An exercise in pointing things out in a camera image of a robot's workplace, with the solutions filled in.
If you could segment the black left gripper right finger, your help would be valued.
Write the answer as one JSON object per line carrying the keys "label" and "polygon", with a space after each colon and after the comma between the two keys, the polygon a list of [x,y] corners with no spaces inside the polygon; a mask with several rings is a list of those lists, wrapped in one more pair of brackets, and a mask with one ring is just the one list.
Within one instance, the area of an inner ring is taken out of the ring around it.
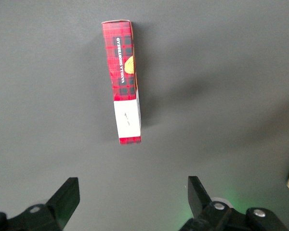
{"label": "black left gripper right finger", "polygon": [[197,176],[188,177],[188,202],[193,214],[182,231],[287,231],[269,209],[251,207],[242,214],[226,203],[213,201]]}

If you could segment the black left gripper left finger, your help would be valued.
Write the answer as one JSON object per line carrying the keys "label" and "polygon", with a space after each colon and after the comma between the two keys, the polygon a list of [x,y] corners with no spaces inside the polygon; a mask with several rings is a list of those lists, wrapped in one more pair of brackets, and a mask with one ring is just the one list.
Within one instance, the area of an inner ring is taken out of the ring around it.
{"label": "black left gripper left finger", "polygon": [[46,203],[32,205],[10,219],[0,212],[0,231],[62,231],[79,202],[79,180],[68,178]]}

